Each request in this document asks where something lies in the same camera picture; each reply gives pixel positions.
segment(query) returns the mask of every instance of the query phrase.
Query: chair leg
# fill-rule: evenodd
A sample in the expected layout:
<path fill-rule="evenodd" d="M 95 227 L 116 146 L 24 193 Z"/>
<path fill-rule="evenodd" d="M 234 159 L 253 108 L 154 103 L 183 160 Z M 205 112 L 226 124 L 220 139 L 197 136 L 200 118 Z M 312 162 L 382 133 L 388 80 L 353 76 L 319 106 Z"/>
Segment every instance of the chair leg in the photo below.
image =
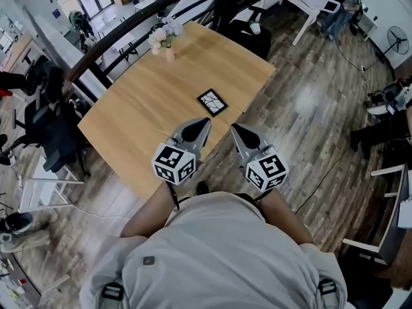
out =
<path fill-rule="evenodd" d="M 86 178 L 90 177 L 90 173 L 86 170 L 84 167 L 84 162 L 83 162 L 83 154 L 81 150 L 77 151 L 77 160 L 79 161 L 80 168 L 82 169 L 82 172 Z"/>

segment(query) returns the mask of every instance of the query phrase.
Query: white cable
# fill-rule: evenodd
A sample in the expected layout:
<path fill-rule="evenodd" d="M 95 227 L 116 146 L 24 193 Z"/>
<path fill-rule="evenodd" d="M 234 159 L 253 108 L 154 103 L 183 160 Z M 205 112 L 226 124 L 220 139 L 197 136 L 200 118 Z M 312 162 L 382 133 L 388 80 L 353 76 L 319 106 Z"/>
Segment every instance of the white cable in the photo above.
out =
<path fill-rule="evenodd" d="M 83 213 L 86 213 L 87 215 L 95 216 L 96 218 L 101 218 L 101 219 L 123 218 L 123 219 L 130 220 L 130 218 L 127 218 L 127 217 L 125 217 L 125 216 L 120 216 L 120 215 L 119 215 L 119 216 L 117 216 L 117 215 L 114 215 L 114 216 L 100 216 L 100 215 L 96 215 L 96 214 L 92 214 L 92 213 L 86 212 L 86 211 L 78 208 L 77 206 L 74 206 L 74 205 L 73 205 L 73 207 L 75 207 L 75 208 L 78 209 L 79 211 L 82 211 Z"/>

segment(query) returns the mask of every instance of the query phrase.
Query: wooden floor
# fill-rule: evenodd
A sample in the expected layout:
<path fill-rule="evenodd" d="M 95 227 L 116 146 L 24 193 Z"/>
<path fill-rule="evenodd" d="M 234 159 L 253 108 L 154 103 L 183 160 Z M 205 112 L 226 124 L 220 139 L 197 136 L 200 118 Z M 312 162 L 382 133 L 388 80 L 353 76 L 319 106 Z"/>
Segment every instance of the wooden floor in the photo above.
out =
<path fill-rule="evenodd" d="M 367 71 L 367 80 L 363 80 L 361 73 L 344 60 L 334 43 L 327 41 L 316 26 L 293 47 L 291 43 L 305 18 L 285 3 L 265 20 L 265 26 L 273 33 L 268 61 L 277 71 L 239 121 L 263 128 L 286 158 L 290 174 L 279 190 L 292 208 L 300 207 L 327 173 L 298 216 L 321 249 L 335 252 L 344 236 L 350 238 L 359 230 L 372 200 L 384 193 L 384 179 L 370 176 L 382 164 L 378 147 L 366 161 L 360 153 L 348 149 L 349 133 L 370 121 L 362 105 L 366 95 L 362 85 L 375 91 L 392 79 L 390 70 L 378 62 Z M 349 31 L 341 36 L 341 50 L 359 66 L 368 66 L 375 60 L 372 44 Z M 131 216 L 139 209 L 139 198 L 96 152 L 91 152 L 86 163 L 92 177 L 84 186 L 70 189 L 71 201 L 104 216 Z M 232 139 L 227 135 L 196 177 L 178 192 L 190 193 L 198 180 L 207 180 L 213 190 L 255 194 L 238 165 Z M 10 187 L 16 188 L 11 172 L 3 167 L 1 172 L 3 186 L 5 178 Z M 16 207 L 17 191 L 10 194 L 7 200 Z M 52 211 L 51 215 L 46 213 L 39 218 L 55 221 L 56 213 Z M 62 294 L 47 304 L 48 308 L 78 306 L 81 281 L 98 246 L 106 234 L 118 234 L 125 222 L 119 218 L 102 220 L 77 209 L 60 210 L 59 219 L 50 226 L 52 243 L 18 253 L 23 267 L 39 287 L 65 273 L 71 276 L 62 285 Z"/>

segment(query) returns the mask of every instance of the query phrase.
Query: jeans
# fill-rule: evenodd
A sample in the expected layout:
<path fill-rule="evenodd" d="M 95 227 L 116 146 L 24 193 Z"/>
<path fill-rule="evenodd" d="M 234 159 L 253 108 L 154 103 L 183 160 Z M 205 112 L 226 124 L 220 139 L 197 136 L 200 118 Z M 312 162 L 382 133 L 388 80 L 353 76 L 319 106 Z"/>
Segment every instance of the jeans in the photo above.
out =
<path fill-rule="evenodd" d="M 349 23 L 353 14 L 343 10 L 342 8 L 339 9 L 334 14 L 329 14 L 327 18 L 323 22 L 323 28 L 332 34 L 335 38 L 338 38 L 342 27 Z"/>

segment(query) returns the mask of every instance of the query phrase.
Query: flower vase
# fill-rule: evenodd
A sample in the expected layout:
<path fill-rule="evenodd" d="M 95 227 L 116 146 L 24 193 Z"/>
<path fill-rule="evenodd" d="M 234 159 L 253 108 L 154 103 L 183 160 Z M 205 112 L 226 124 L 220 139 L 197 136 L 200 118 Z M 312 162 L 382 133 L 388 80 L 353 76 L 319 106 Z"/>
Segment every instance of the flower vase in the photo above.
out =
<path fill-rule="evenodd" d="M 166 60 L 167 60 L 167 62 L 173 62 L 174 61 L 173 47 L 166 48 Z"/>

